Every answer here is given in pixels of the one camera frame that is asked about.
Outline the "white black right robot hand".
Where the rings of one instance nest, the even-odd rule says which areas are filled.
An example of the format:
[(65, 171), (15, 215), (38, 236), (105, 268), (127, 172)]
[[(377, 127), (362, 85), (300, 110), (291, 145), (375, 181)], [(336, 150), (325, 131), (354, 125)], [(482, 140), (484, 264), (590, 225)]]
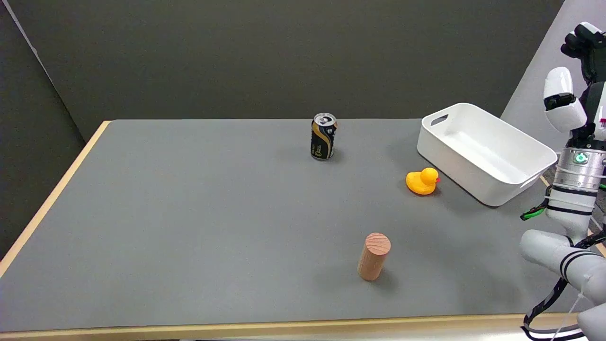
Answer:
[(580, 22), (568, 33), (561, 52), (580, 61), (587, 85), (580, 97), (574, 95), (573, 80), (567, 67), (548, 72), (544, 82), (545, 114), (560, 133), (569, 133), (573, 146), (605, 140), (605, 33), (589, 22)]

